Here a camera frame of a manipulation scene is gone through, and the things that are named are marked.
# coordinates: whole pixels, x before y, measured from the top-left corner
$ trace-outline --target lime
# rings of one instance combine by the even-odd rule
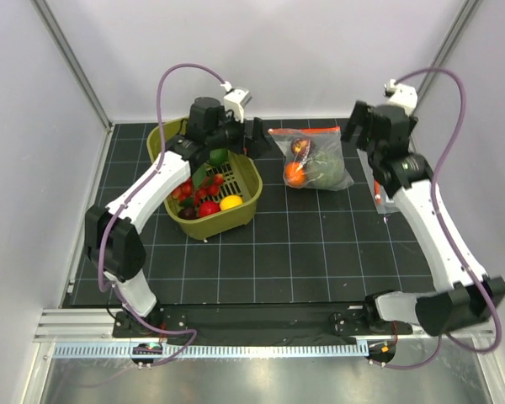
[[[210,151],[210,159],[208,164],[212,167],[219,167],[224,162],[228,161],[228,150],[227,149],[215,149]]]
[[[335,189],[344,180],[344,161],[331,152],[318,152],[306,165],[309,185],[315,189]]]
[[[235,208],[236,206],[239,206],[243,203],[243,199],[239,195],[230,195],[224,198],[220,203],[219,206],[221,210],[229,210],[232,208]]]

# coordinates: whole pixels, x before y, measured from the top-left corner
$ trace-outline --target dark red fruit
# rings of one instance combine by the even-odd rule
[[[183,208],[179,211],[178,217],[186,221],[193,221],[196,219],[196,210],[194,208]]]
[[[220,211],[221,208],[219,207],[219,204],[213,200],[206,200],[199,207],[199,217],[206,217]]]
[[[211,184],[208,189],[208,195],[210,196],[216,196],[219,194],[219,185],[216,185],[216,184]]]
[[[294,139],[290,147],[292,153],[300,160],[310,157],[314,151],[314,143],[310,139]]]

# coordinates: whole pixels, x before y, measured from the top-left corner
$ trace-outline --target black grid mat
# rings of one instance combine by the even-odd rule
[[[301,129],[345,120],[274,120],[268,127]],[[150,166],[146,138],[155,124],[117,125],[96,202],[106,205]],[[400,214],[376,213],[361,162],[344,145],[355,185],[339,192],[291,189],[282,179],[277,146],[257,160],[264,188],[254,219],[211,237],[188,238],[160,208],[141,233],[148,283],[162,303],[250,303],[362,300],[380,290],[433,289],[430,270]],[[118,300],[100,293],[96,269],[81,259],[70,306]]]

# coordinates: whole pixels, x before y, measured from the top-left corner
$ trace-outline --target white wall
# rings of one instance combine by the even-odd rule
[[[505,278],[505,0],[482,2],[447,67],[462,76],[468,101],[440,186],[477,259]],[[455,85],[441,78],[418,110],[417,147],[434,164],[455,125],[458,100]],[[505,301],[500,314],[505,331]]]
[[[0,404],[57,307],[104,128],[25,0],[0,1]]]
[[[155,120],[171,65],[193,61],[249,88],[247,112],[344,116],[357,98],[433,59],[462,0],[49,0],[112,120]],[[166,86],[163,112],[183,116],[199,95],[221,96],[203,72]]]

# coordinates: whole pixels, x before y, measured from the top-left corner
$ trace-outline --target metal floor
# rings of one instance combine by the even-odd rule
[[[434,351],[436,344],[435,338],[400,340],[396,363],[423,361]],[[127,370],[128,367],[131,368],[129,359],[53,359],[41,402],[493,402],[476,356],[446,339],[438,358],[413,371],[380,369],[367,365],[363,358],[199,359],[173,362],[151,370],[139,371],[134,367]]]

